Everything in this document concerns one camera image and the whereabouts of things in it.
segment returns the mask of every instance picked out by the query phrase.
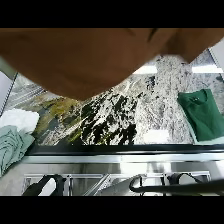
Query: marble surface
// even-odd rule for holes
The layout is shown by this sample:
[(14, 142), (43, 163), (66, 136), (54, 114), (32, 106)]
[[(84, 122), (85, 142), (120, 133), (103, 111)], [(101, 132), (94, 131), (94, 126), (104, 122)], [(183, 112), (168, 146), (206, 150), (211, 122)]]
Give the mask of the marble surface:
[[(24, 94), (16, 95), (18, 88), (17, 92), (13, 90), (6, 110), (16, 107), (40, 114), (34, 132), (36, 145), (192, 144), (177, 103), (178, 92), (210, 88), (220, 112), (224, 113), (224, 82), (220, 74), (191, 71), (192, 66), (214, 64), (210, 53), (204, 51), (190, 64), (176, 56), (157, 56), (149, 64), (157, 67), (156, 74), (133, 74), (83, 102), (29, 84), (26, 88), (32, 85), (34, 94), (27, 90), (24, 98)], [(165, 131), (167, 139), (150, 138), (152, 130)]]

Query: light green cloth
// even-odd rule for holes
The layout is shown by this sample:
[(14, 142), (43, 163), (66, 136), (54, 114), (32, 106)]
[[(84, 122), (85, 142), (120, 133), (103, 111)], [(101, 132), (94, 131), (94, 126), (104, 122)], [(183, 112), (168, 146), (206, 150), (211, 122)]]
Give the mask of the light green cloth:
[(19, 161), (25, 154), (27, 148), (33, 143), (34, 137), (17, 132), (15, 126), (0, 128), (0, 177), (12, 163)]

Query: green cloth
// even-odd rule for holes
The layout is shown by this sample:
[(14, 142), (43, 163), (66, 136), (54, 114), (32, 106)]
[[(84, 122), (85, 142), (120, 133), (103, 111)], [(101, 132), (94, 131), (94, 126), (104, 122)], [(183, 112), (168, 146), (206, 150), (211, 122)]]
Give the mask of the green cloth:
[(179, 93), (182, 106), (197, 141), (208, 141), (224, 136), (224, 119), (210, 89), (193, 93)]
[(33, 136), (22, 130), (17, 132), (15, 126), (0, 128), (0, 177), (12, 163), (19, 161), (24, 156), (33, 141)]

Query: white light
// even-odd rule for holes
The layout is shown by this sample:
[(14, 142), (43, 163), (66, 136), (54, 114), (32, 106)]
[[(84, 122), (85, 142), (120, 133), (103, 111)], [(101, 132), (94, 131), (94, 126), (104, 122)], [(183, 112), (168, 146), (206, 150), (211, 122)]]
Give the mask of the white light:
[(144, 142), (147, 144), (150, 143), (165, 143), (169, 138), (168, 130), (149, 130), (146, 134), (143, 135)]
[(144, 65), (138, 70), (136, 70), (133, 74), (138, 75), (146, 75), (146, 74), (155, 74), (157, 73), (157, 68), (154, 65)]
[(193, 73), (223, 73), (221, 68), (217, 68), (216, 65), (204, 65), (204, 66), (193, 66)]

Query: brown object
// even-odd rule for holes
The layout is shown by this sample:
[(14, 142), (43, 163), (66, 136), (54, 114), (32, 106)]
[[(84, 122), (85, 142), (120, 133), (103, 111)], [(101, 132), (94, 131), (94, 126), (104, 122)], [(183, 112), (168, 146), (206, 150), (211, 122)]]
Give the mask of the brown object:
[(84, 100), (157, 54), (190, 62), (223, 36), (223, 28), (2, 28), (0, 55), (51, 92)]

